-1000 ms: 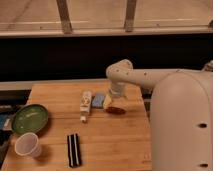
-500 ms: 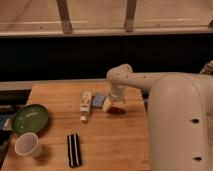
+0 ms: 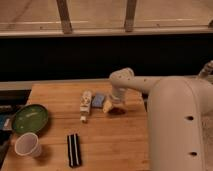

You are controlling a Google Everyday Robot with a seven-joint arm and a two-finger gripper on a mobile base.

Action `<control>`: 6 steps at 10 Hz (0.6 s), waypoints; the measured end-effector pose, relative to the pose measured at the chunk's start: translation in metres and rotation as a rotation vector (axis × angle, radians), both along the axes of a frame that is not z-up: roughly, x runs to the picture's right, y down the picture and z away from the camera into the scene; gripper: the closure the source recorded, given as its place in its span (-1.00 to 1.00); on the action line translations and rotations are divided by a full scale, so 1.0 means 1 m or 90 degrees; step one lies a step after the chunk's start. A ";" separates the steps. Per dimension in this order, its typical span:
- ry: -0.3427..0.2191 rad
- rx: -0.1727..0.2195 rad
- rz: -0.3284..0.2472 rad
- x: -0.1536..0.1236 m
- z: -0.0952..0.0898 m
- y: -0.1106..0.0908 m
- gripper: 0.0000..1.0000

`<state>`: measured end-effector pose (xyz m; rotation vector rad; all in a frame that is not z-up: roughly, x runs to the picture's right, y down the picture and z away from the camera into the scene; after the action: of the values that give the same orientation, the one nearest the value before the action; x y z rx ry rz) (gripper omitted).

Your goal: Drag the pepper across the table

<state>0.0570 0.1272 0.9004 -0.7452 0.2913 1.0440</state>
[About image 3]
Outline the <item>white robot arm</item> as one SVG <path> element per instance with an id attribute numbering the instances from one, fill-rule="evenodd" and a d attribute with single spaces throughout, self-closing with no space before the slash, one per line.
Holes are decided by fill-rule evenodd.
<path id="1" fill-rule="evenodd" d="M 125 102 L 128 89 L 146 94 L 151 171 L 206 171 L 201 116 L 213 111 L 213 60 L 199 74 L 137 76 L 130 68 L 109 76 L 107 109 Z"/>

